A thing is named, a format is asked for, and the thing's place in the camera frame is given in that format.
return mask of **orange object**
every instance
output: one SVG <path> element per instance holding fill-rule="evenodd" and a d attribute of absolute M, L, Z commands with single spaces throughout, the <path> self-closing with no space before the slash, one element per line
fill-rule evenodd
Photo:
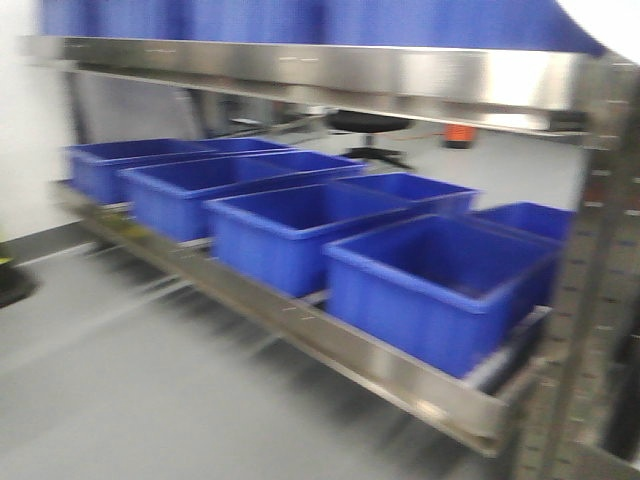
<path fill-rule="evenodd" d="M 469 148 L 475 138 L 475 127 L 448 124 L 444 129 L 444 142 L 447 148 Z"/>

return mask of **metal shelving unit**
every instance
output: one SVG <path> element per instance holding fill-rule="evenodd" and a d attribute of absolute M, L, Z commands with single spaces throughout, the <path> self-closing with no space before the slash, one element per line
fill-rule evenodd
<path fill-rule="evenodd" d="M 287 298 L 234 273 L 209 258 L 202 242 L 177 244 L 130 220 L 122 205 L 100 207 L 64 182 L 54 187 L 61 205 L 93 233 L 190 280 L 207 295 L 475 451 L 494 456 L 513 438 L 538 369 L 536 364 L 514 368 L 517 338 L 497 352 L 494 361 L 488 359 L 469 377 L 457 380 L 331 318 L 310 303 L 313 296 Z M 533 312 L 530 323 L 546 313 Z M 510 361 L 495 361 L 505 354 Z M 478 377 L 481 385 L 474 381 Z"/>
<path fill-rule="evenodd" d="M 614 354 L 636 318 L 640 258 L 640 74 L 613 55 L 430 48 L 250 45 L 29 37 L 26 51 L 70 72 L 474 125 L 538 136 L 586 133 L 588 164 L 540 355 L 492 395 L 452 381 L 349 329 L 98 208 L 65 185 L 67 208 L 95 233 L 184 275 L 258 318 L 310 355 L 484 453 L 526 419 L 521 480 L 635 478 L 606 454 L 594 412 L 611 387 Z M 527 403 L 534 376 L 539 381 Z M 583 439 L 586 443 L 577 442 Z"/>

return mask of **blue bin on top shelf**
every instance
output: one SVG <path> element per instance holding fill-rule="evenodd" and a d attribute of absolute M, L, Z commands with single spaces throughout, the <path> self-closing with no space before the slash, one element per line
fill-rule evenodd
<path fill-rule="evenodd" d="M 363 169 L 346 158 L 295 151 L 136 168 L 121 176 L 135 218 L 185 242 L 213 233 L 207 228 L 206 200 L 322 183 Z"/>
<path fill-rule="evenodd" d="M 215 156 L 206 146 L 172 138 L 75 145 L 66 148 L 71 185 L 101 204 L 126 200 L 118 171 Z"/>
<path fill-rule="evenodd" d="M 39 7 L 42 35 L 91 37 L 97 34 L 97 12 L 93 0 L 40 0 Z"/>
<path fill-rule="evenodd" d="M 186 38 L 188 1 L 97 0 L 102 37 Z"/>
<path fill-rule="evenodd" d="M 603 53 L 556 0 L 327 0 L 325 39 L 337 45 Z"/>
<path fill-rule="evenodd" d="M 220 155 L 242 154 L 246 152 L 274 152 L 277 150 L 294 150 L 295 147 L 283 143 L 264 140 L 262 138 L 213 138 L 197 140 L 194 142 L 199 147 L 207 150 L 215 150 Z"/>
<path fill-rule="evenodd" d="M 555 250 L 426 216 L 327 245 L 328 312 L 461 378 L 541 301 Z"/>
<path fill-rule="evenodd" d="M 329 183 L 207 202 L 219 260 L 294 297 L 326 286 L 322 246 L 406 218 L 405 202 Z"/>
<path fill-rule="evenodd" d="M 321 43 L 323 0 L 191 0 L 189 38 Z"/>
<path fill-rule="evenodd" d="M 445 6 L 443 0 L 326 0 L 325 42 L 443 46 Z"/>
<path fill-rule="evenodd" d="M 372 190 L 407 202 L 416 214 L 458 215 L 469 211 L 477 190 L 405 172 L 336 180 L 342 185 Z"/>

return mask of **perforated metal upright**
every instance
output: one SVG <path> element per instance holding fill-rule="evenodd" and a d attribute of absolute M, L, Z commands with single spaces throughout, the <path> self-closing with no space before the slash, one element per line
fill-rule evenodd
<path fill-rule="evenodd" d="M 588 165 L 541 346 L 518 480 L 575 478 L 576 441 L 609 388 L 639 288 L 640 70 L 609 56 L 593 72 Z"/>

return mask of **shelf frame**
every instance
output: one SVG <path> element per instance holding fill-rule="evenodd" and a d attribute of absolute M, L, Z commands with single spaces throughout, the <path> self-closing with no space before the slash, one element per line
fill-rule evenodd
<path fill-rule="evenodd" d="M 31 36 L 71 72 L 541 136 L 585 124 L 585 54 Z"/>

